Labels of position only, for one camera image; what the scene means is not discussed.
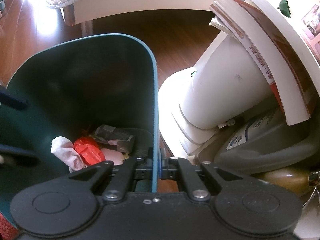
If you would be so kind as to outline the silver green snack wrapper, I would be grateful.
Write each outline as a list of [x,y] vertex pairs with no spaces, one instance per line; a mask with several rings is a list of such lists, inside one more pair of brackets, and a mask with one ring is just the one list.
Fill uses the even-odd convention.
[[97,143],[106,148],[122,153],[131,153],[135,144],[135,136],[124,129],[101,125],[90,134]]

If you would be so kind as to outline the red plastic bag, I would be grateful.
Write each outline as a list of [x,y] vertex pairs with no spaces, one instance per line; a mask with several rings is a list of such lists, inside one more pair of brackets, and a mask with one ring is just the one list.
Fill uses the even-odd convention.
[[99,145],[91,137],[81,137],[77,139],[73,147],[87,166],[95,165],[106,160]]

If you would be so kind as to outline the white tissue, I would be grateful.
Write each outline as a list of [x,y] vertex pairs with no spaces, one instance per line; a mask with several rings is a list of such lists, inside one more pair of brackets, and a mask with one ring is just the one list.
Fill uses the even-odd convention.
[[52,140],[51,153],[68,166],[70,173],[87,167],[74,149],[73,143],[65,137],[59,136]]

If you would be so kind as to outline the dark green trash bin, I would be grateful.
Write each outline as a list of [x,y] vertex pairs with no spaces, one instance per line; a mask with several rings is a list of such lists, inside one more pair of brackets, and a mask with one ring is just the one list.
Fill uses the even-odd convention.
[[157,159],[156,60],[133,36],[95,35],[53,46],[27,59],[7,90],[28,108],[1,106],[1,143],[39,158],[35,167],[1,168],[1,214],[10,222],[17,193],[69,172],[50,151],[55,137],[75,141],[101,125],[128,129]]

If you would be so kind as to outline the beige tray under jug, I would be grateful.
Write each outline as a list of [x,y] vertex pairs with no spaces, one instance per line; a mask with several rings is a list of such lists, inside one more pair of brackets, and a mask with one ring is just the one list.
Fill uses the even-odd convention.
[[238,128],[236,125],[224,127],[219,133],[189,154],[187,160],[193,165],[199,165],[203,161],[213,162],[218,151]]

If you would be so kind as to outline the grey motor oil jug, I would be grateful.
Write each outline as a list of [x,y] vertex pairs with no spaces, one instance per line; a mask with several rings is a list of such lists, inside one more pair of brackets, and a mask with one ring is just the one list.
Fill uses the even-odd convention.
[[319,108],[311,119],[289,126],[280,110],[250,119],[226,141],[214,163],[255,174],[290,166],[319,152]]

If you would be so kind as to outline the white cylindrical appliance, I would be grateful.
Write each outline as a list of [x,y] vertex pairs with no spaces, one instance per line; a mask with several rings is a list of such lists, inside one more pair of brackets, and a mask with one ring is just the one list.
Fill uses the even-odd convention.
[[242,44],[220,32],[194,66],[172,74],[161,85],[161,136],[173,156],[186,158],[229,120],[272,95]]

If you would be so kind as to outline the metal bed leg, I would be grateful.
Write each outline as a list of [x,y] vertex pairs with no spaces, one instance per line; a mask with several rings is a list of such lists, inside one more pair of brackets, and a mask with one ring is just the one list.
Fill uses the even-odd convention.
[[85,21],[81,24],[82,37],[88,37],[93,35],[93,21]]

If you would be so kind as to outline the gold thermos kettle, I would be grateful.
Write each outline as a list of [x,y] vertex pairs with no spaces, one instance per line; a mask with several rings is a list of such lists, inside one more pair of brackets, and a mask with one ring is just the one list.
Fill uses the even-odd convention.
[[299,197],[309,193],[319,184],[319,170],[309,171],[295,166],[256,174],[255,177],[286,188]]

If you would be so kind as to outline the stacked books on appliance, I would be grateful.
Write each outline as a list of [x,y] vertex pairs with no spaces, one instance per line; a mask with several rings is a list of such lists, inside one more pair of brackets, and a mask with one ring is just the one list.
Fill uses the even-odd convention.
[[210,9],[244,46],[269,84],[286,123],[311,118],[318,93],[292,46],[258,8],[242,0],[215,0]]

